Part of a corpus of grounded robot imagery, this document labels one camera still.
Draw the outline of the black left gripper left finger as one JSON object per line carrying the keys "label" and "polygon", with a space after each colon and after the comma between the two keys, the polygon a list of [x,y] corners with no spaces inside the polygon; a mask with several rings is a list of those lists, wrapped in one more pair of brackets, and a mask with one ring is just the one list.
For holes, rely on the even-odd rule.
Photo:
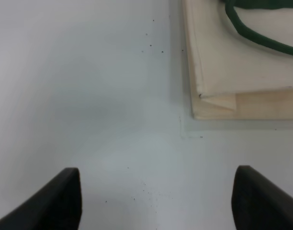
{"label": "black left gripper left finger", "polygon": [[65,168],[0,219],[0,230],[77,230],[82,216],[78,168]]}

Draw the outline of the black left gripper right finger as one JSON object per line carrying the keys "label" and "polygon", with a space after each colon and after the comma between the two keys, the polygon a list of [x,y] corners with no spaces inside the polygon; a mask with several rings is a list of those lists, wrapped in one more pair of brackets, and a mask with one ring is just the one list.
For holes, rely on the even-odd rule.
{"label": "black left gripper right finger", "polygon": [[248,165],[236,170],[231,208],[237,230],[293,230],[293,198]]}

